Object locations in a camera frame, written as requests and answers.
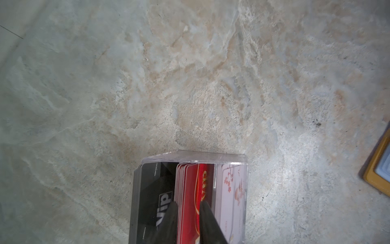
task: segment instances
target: stone countertop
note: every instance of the stone countertop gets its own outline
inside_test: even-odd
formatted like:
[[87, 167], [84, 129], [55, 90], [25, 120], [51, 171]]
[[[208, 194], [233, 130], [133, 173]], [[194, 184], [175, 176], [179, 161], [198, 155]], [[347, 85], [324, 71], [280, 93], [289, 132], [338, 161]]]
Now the stone countertop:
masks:
[[390, 120], [389, 4], [60, 1], [0, 83], [5, 243], [127, 243], [133, 171], [244, 153], [247, 243], [387, 243], [358, 172]]

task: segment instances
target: card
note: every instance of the card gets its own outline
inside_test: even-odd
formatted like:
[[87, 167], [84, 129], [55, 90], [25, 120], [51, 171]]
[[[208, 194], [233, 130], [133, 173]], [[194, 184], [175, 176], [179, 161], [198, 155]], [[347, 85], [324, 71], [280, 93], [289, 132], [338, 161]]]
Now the card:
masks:
[[129, 232], [129, 244], [134, 243], [136, 240], [137, 233], [137, 213], [138, 213], [138, 197], [139, 197], [139, 174], [140, 167], [137, 167], [134, 170], [134, 178], [133, 178], [133, 197], [131, 199], [131, 217], [130, 217], [130, 232]]
[[200, 202], [206, 201], [212, 206], [213, 198], [214, 164], [198, 164], [197, 180], [195, 183], [195, 211], [196, 232], [199, 235], [199, 208]]
[[136, 243], [150, 242], [174, 199], [178, 163], [142, 165]]
[[187, 166], [184, 181], [184, 202], [180, 244], [193, 244], [198, 237], [196, 231], [196, 181], [199, 164]]
[[178, 218], [177, 218], [177, 241], [180, 240], [181, 237], [181, 228], [182, 228], [182, 215], [183, 215], [183, 201], [184, 201], [184, 179], [185, 179], [185, 169], [190, 164], [179, 164], [177, 167], [178, 180], [175, 185], [175, 189], [177, 189], [177, 197], [175, 201], [179, 207], [178, 209]]
[[222, 166], [223, 164], [216, 164], [216, 178], [215, 178], [215, 187], [216, 187], [216, 196], [215, 196], [215, 212], [214, 216], [217, 220], [217, 223], [220, 223], [220, 217], [221, 217], [221, 195], [222, 195]]
[[222, 180], [220, 227], [227, 242], [237, 244], [243, 234], [246, 166], [223, 165]]

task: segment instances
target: card holder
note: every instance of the card holder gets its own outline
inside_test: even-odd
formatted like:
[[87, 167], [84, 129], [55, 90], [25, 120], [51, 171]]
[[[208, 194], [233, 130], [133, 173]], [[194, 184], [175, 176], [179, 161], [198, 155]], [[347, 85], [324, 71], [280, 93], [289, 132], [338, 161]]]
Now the card holder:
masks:
[[129, 244], [150, 244], [173, 201], [177, 244], [198, 244], [202, 200], [226, 241], [244, 243], [247, 180], [245, 155], [178, 150], [142, 159], [134, 171]]

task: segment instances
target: black card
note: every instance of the black card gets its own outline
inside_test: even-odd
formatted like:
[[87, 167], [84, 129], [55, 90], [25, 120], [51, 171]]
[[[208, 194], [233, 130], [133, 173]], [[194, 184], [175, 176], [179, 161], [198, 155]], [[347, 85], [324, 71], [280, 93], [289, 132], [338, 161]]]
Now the black card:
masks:
[[177, 165], [172, 162], [142, 165], [137, 244], [150, 242], [173, 202]]

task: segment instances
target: red card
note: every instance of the red card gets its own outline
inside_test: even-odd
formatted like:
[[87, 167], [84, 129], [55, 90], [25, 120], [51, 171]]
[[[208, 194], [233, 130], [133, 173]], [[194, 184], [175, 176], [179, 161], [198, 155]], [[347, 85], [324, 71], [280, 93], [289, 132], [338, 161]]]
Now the red card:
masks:
[[185, 169], [178, 244], [195, 244], [199, 237], [199, 205], [202, 200], [211, 205], [213, 169], [213, 164], [192, 164]]
[[184, 210], [184, 183], [186, 178], [186, 168], [191, 164], [181, 164], [177, 167], [177, 170], [179, 171], [179, 179], [177, 182], [177, 185], [175, 186], [175, 189], [178, 189], [178, 195], [177, 195], [177, 204], [179, 206], [178, 211], [178, 225], [177, 225], [177, 242], [181, 239], [181, 230], [182, 230], [182, 217], [183, 217], [183, 210]]

